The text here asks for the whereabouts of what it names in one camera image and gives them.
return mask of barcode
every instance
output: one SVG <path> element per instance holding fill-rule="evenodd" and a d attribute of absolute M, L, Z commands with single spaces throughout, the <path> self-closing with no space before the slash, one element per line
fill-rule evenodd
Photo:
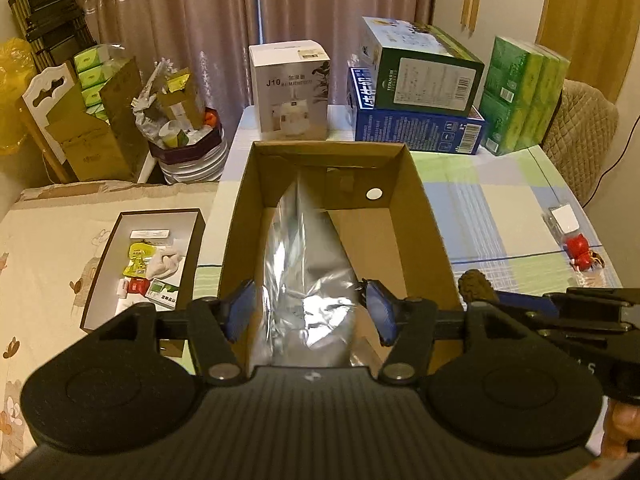
<path fill-rule="evenodd" d="M 494 154 L 498 151 L 498 143 L 491 139 L 487 139 L 484 145 L 490 152 Z"/>
<path fill-rule="evenodd" d="M 465 126 L 465 133 L 462 135 L 462 140 L 458 146 L 458 153 L 466 153 L 467 155 L 471 153 L 474 150 L 479 134 L 479 124 L 467 124 Z"/>
<path fill-rule="evenodd" d="M 466 100 L 470 86 L 471 79 L 469 79 L 468 77 L 458 78 L 458 86 L 456 87 L 456 94 L 453 96 L 453 98 L 463 101 Z"/>
<path fill-rule="evenodd" d="M 302 59 L 312 59 L 314 57 L 320 57 L 320 54 L 317 50 L 299 50 L 298 55 Z"/>
<path fill-rule="evenodd" d="M 513 102 L 513 92 L 508 91 L 505 87 L 500 90 L 500 97 L 509 103 Z"/>

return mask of open cardboard box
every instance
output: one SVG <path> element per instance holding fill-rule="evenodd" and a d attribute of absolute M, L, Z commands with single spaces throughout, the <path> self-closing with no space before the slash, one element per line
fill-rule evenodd
<path fill-rule="evenodd" d="M 461 310 L 450 263 L 422 182 L 403 144 L 376 142 L 254 142 L 236 199 L 218 294 L 242 280 L 262 284 L 267 230 L 278 200 L 300 174 L 316 203 L 327 209 L 358 279 L 380 280 L 398 298 L 420 296 L 440 309 Z M 379 189 L 376 200 L 367 192 Z M 259 298 L 244 339 L 234 345 L 247 364 L 248 348 L 262 316 Z M 363 307 L 355 337 L 364 336 L 384 360 L 390 349 Z M 430 369 L 462 352 L 462 344 L 438 341 Z"/>
<path fill-rule="evenodd" d="M 123 278 L 122 271 L 129 264 L 129 247 L 132 231 L 163 230 L 170 231 L 173 240 L 188 240 L 187 255 L 182 264 L 180 290 L 176 300 L 176 310 L 184 309 L 193 296 L 200 243 L 204 232 L 204 218 L 199 209 L 165 209 L 153 211 L 127 211 L 120 213 L 114 225 L 100 263 L 95 271 L 94 280 L 84 305 L 80 328 L 86 332 L 95 330 L 116 314 L 118 304 L 118 282 Z M 163 340 L 161 353 L 172 357 L 181 357 L 183 340 Z"/>
<path fill-rule="evenodd" d="M 100 90 L 108 124 L 86 113 L 79 82 L 49 111 L 47 131 L 79 180 L 134 179 L 148 150 L 131 108 L 141 90 L 140 72 L 131 59 Z"/>

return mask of white cabinet door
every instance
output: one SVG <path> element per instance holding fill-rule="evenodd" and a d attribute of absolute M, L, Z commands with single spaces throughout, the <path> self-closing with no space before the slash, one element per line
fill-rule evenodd
<path fill-rule="evenodd" d="M 496 36 L 521 41 L 536 40 L 544 1 L 480 0 L 476 30 L 470 32 L 460 25 L 463 0 L 436 0 L 433 24 L 451 34 L 488 65 Z M 476 95 L 476 105 L 483 87 L 484 76 Z"/>

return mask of ribbed black surface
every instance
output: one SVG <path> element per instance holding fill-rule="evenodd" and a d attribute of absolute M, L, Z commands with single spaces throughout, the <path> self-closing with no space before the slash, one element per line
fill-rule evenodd
<path fill-rule="evenodd" d="M 269 367 L 247 384 L 209 392 L 191 420 L 156 444 L 100 457 L 40 446 L 5 476 L 561 480 L 592 459 L 579 448 L 535 458 L 476 449 L 438 426 L 415 392 L 382 386 L 365 368 Z"/>

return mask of round black disc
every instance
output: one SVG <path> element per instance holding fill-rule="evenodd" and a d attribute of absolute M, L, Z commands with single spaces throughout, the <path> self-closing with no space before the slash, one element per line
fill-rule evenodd
<path fill-rule="evenodd" d="M 586 443 L 602 406 L 598 381 L 556 348 L 493 340 L 430 377 L 434 415 L 474 446 L 538 455 Z"/>
<path fill-rule="evenodd" d="M 123 340 L 71 350 L 22 389 L 37 442 L 78 453 L 121 452 L 165 436 L 189 415 L 195 384 L 175 362 Z"/>

